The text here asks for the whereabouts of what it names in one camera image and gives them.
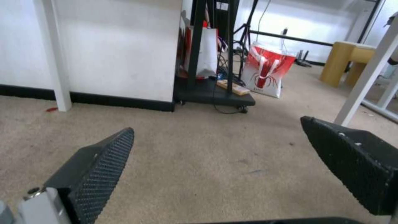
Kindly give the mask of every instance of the white shopping bag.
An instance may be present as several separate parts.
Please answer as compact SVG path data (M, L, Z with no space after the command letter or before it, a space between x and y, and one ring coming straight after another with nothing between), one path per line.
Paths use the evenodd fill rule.
M253 44L245 61L242 80L247 89L279 98L282 78L295 59L280 50L269 50Z
M188 71L189 58L191 55L192 47L192 30L193 28L186 28L185 30L185 44L186 54L184 69ZM208 76L215 75L217 71L217 29L202 30L202 39L199 49L198 65L196 69L196 77L199 79L207 78Z

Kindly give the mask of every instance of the yellow stool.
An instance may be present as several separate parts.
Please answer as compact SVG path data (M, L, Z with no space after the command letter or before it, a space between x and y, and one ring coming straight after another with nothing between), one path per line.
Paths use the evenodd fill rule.
M335 42L320 80L333 87L338 87L347 64L352 61L353 65L345 79L345 83L349 86L354 86L374 53L375 47L369 45L345 41Z

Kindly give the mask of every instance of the red object on floor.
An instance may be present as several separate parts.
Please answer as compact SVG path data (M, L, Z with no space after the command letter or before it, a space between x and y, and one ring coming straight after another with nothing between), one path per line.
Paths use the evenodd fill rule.
M53 111L56 111L56 110L58 110L58 107L52 107L52 108L48 108L46 110L46 112L53 112Z

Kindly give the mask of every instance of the caster wheel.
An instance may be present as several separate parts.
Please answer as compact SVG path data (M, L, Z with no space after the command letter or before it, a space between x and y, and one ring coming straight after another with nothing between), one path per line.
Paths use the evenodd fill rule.
M240 110L242 114L247 114L249 112L247 106L238 106L237 109Z

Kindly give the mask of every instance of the white pillar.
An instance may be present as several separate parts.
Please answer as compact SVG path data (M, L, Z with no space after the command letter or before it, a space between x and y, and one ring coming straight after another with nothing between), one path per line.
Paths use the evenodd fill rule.
M33 0L59 111L72 107L59 39L55 0Z
M362 100L380 74L389 57L398 46L398 19L394 19L388 31L376 48L375 54L366 65L348 99L334 120L335 124L347 126Z

